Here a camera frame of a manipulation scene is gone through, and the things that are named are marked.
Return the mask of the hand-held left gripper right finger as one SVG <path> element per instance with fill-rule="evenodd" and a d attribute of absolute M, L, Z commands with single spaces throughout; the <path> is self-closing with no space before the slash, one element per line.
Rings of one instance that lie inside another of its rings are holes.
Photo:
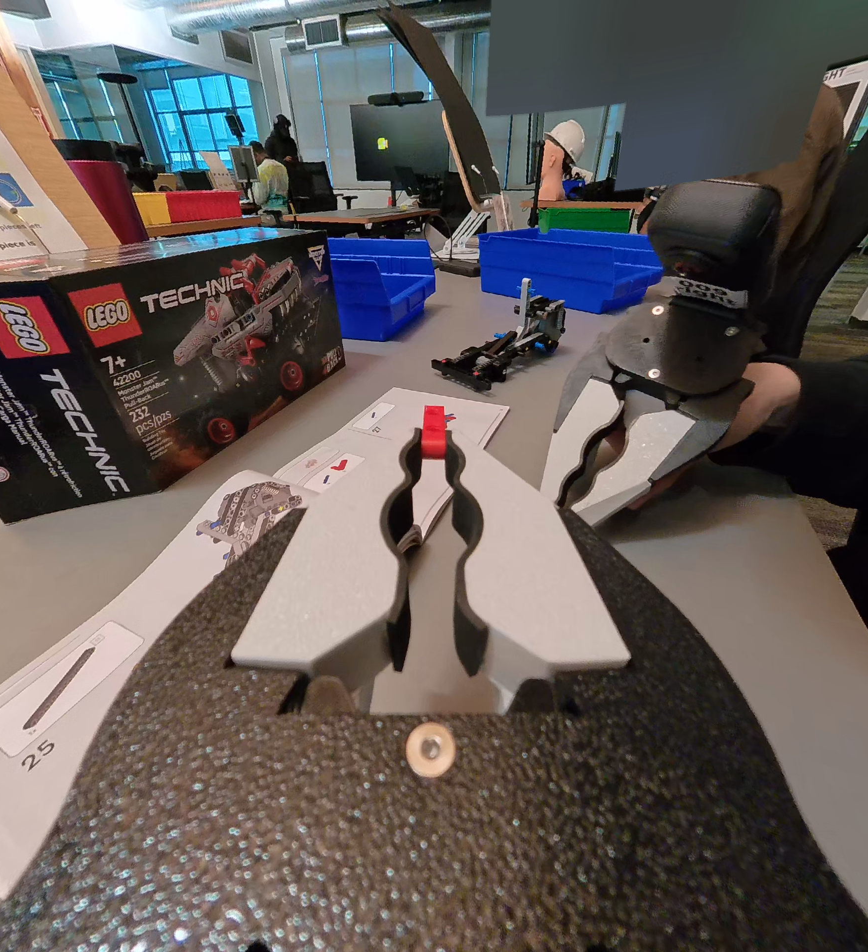
<path fill-rule="evenodd" d="M 464 435 L 448 434 L 455 575 L 454 643 L 510 708 L 528 681 L 617 669 L 630 661 L 559 508 Z"/>

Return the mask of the person's right forearm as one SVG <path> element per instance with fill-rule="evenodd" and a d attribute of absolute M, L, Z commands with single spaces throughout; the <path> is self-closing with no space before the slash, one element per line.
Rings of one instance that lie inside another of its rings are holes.
<path fill-rule="evenodd" d="M 752 462 L 716 462 L 779 475 L 797 494 L 868 510 L 868 354 L 842 361 L 767 358 L 802 381 L 785 436 Z"/>

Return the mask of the wooden background desk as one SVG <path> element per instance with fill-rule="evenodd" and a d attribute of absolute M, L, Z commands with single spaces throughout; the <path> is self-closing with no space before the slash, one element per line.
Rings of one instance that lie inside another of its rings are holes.
<path fill-rule="evenodd" d="M 328 236 L 404 237 L 424 229 L 440 216 L 430 208 L 350 208 L 283 215 L 283 226 L 303 231 L 324 231 Z"/>

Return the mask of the person's right hand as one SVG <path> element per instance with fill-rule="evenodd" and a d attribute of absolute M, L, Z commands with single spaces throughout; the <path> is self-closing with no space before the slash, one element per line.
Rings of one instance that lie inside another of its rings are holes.
<path fill-rule="evenodd" d="M 754 362 L 744 369 L 751 386 L 726 434 L 705 454 L 714 462 L 754 462 L 785 436 L 801 397 L 802 381 L 783 363 Z"/>

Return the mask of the toy chassis model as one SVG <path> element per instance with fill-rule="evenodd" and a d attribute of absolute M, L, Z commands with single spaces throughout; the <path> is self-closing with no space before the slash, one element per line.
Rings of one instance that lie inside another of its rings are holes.
<path fill-rule="evenodd" d="M 558 350 L 565 331 L 563 300 L 533 293 L 532 281 L 524 278 L 514 312 L 522 318 L 521 325 L 478 347 L 464 349 L 454 358 L 433 359 L 432 369 L 449 380 L 486 393 L 494 384 L 505 382 L 508 369 L 521 358 L 549 356 Z"/>

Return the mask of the blue storage bin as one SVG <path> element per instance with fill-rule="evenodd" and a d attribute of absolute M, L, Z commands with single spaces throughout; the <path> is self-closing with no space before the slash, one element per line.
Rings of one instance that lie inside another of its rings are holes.
<path fill-rule="evenodd" d="M 386 342 L 417 319 L 436 292 L 424 240 L 328 238 L 342 337 Z"/>
<path fill-rule="evenodd" d="M 644 235 L 538 229 L 490 232 L 479 239 L 481 289 L 518 299 L 532 291 L 574 310 L 602 314 L 642 301 L 664 277 Z"/>

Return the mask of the green storage bin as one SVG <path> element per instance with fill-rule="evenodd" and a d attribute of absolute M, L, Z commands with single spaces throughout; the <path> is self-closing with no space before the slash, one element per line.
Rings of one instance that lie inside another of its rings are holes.
<path fill-rule="evenodd" d="M 582 204 L 569 204 L 540 208 L 537 227 L 543 233 L 559 230 L 625 234 L 630 232 L 636 214 L 634 208 L 587 208 Z"/>

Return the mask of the person's upper body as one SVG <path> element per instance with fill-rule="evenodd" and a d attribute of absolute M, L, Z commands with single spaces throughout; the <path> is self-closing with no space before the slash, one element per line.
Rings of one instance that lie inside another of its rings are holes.
<path fill-rule="evenodd" d="M 845 111 L 834 89 L 821 84 L 796 158 L 754 173 L 735 174 L 736 182 L 761 184 L 782 198 L 775 242 L 776 275 L 770 297 L 761 305 L 767 350 L 780 353 L 792 326 L 782 298 L 806 263 L 823 228 L 837 180 L 846 158 Z"/>

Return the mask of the black document stand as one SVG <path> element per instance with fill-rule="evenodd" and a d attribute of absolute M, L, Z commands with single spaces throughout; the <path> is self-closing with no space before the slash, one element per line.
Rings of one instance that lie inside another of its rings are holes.
<path fill-rule="evenodd" d="M 478 277 L 480 226 L 492 218 L 497 232 L 512 230 L 510 205 L 501 189 L 488 139 L 435 35 L 399 6 L 381 6 L 377 13 L 425 72 L 440 98 L 443 129 L 471 208 L 433 259 L 442 270 Z"/>

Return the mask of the black monitor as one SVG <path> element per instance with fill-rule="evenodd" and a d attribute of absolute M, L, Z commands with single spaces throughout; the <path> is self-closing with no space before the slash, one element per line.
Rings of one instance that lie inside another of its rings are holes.
<path fill-rule="evenodd" d="M 450 152 L 439 100 L 403 106 L 351 105 L 349 114 L 357 181 L 396 181 L 395 169 L 401 167 L 417 176 L 448 171 Z"/>

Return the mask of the black office chair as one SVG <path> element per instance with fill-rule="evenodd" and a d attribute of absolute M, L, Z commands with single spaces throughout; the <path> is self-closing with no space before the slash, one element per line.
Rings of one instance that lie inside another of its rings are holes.
<path fill-rule="evenodd" d="M 304 162 L 285 159 L 288 175 L 288 207 L 293 213 L 326 212 L 338 210 L 338 202 L 345 202 L 350 210 L 356 195 L 338 195 L 330 181 L 325 162 Z"/>

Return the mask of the yellow storage bin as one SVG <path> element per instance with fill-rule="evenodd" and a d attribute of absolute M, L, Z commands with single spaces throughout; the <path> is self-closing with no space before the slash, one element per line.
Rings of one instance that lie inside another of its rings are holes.
<path fill-rule="evenodd" d="M 178 224 L 182 220 L 176 208 L 175 190 L 165 192 L 133 192 L 132 197 L 146 228 Z"/>

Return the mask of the dark red panel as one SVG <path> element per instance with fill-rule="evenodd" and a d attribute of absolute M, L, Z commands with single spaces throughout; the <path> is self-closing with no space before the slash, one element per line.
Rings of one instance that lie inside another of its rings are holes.
<path fill-rule="evenodd" d="M 65 160 L 120 244 L 150 240 L 123 166 L 115 160 Z"/>

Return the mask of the wooden document stand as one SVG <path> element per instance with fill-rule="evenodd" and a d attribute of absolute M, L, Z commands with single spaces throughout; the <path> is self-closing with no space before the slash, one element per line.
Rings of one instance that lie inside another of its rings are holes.
<path fill-rule="evenodd" d="M 50 171 L 56 148 L 39 98 L 23 68 L 19 53 L 0 17 L 0 129 L 11 140 L 26 164 L 39 175 Z M 87 248 L 119 246 L 120 242 L 96 208 L 83 185 L 76 180 L 68 199 L 68 217 Z"/>

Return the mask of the silver ceiling duct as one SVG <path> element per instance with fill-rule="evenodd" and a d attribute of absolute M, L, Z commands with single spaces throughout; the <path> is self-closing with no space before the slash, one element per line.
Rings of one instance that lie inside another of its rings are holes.
<path fill-rule="evenodd" d="M 166 2 L 167 24 L 184 37 L 235 30 L 285 29 L 285 46 L 292 53 L 305 49 L 301 21 L 339 14 L 345 46 L 390 42 L 394 35 L 380 20 L 381 6 L 403 6 L 432 33 L 484 30 L 490 23 L 489 1 L 201 1 Z"/>

